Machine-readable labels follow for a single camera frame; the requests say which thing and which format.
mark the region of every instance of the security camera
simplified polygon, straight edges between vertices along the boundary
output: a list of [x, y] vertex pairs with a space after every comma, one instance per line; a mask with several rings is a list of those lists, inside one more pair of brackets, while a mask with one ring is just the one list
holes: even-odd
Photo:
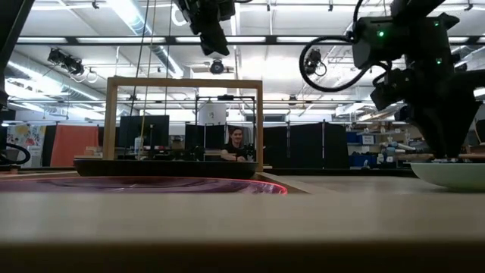
[[222, 64], [222, 60], [215, 59], [211, 64], [210, 72], [213, 74], [222, 74], [224, 72], [224, 65]]

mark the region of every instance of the ceiling duct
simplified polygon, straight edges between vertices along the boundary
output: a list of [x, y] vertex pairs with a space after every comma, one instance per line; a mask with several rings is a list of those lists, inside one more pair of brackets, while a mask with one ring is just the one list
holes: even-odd
[[[48, 86], [53, 86], [59, 90], [65, 92], [66, 95], [71, 94], [69, 99], [81, 99], [87, 98], [87, 100], [99, 100], [100, 103], [106, 100], [106, 96], [88, 86], [81, 83], [76, 83], [69, 77], [51, 70], [50, 68], [33, 61], [30, 58], [23, 56], [17, 52], [13, 52], [10, 61], [8, 62], [8, 68], [12, 71], [8, 78], [20, 78], [20, 79], [32, 79], [39, 80], [39, 78], [45, 79], [44, 83]], [[126, 105], [119, 105], [120, 110], [130, 110]]]
[[[137, 36], [143, 36], [143, 29], [145, 29], [145, 37], [149, 38], [152, 36], [152, 26], [149, 22], [145, 22], [145, 17], [140, 12], [141, 7], [139, 6], [138, 1], [107, 0], [107, 3]], [[165, 50], [163, 46], [149, 45], [149, 48], [152, 50], [153, 54], [157, 56], [158, 60], [160, 60], [164, 67], [168, 67], [168, 72], [172, 77], [183, 77], [183, 69], [172, 59], [171, 56], [168, 55], [167, 50]]]
[[462, 45], [452, 51], [452, 54], [457, 54], [460, 56], [460, 61], [455, 64], [455, 67], [466, 64], [472, 61], [475, 54], [485, 49], [482, 45]]

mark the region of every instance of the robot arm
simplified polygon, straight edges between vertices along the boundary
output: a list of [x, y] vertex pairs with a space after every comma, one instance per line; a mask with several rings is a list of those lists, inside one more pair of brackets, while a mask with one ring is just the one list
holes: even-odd
[[[474, 90], [485, 86], [485, 71], [455, 71], [447, 30], [457, 17], [441, 14], [427, 17], [444, 0], [395, 0], [390, 17], [362, 17], [357, 20], [359, 0], [354, 13], [354, 27], [338, 39], [352, 44], [354, 65], [361, 73], [349, 83], [326, 88], [313, 83], [305, 69], [306, 52], [322, 39], [308, 44], [300, 56], [304, 80], [322, 92], [336, 92], [356, 83], [373, 65], [386, 72], [373, 81], [371, 98], [378, 110], [404, 100], [406, 106], [396, 113], [397, 121], [415, 125], [437, 158], [458, 157], [461, 144], [481, 102]], [[406, 69], [392, 69], [391, 62], [405, 56]]]
[[199, 34], [205, 55], [218, 52], [229, 55], [226, 36], [219, 24], [235, 13], [234, 0], [176, 0], [183, 17], [190, 23], [192, 33]]

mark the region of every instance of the black tray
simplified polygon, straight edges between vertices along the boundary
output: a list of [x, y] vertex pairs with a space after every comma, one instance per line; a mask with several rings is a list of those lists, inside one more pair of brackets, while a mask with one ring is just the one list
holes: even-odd
[[247, 179], [254, 175], [255, 162], [166, 162], [138, 160], [76, 159], [81, 176], [167, 176]]

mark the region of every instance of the black bracket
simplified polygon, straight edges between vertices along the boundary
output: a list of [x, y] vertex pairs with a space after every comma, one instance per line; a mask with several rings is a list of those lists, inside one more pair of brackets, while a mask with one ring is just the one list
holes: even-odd
[[468, 7], [465, 9], [465, 11], [471, 11], [473, 8], [473, 4], [470, 3], [470, 0], [468, 0]]
[[98, 3], [96, 3], [96, 0], [92, 0], [91, 5], [92, 5], [92, 8], [99, 9], [99, 5]]

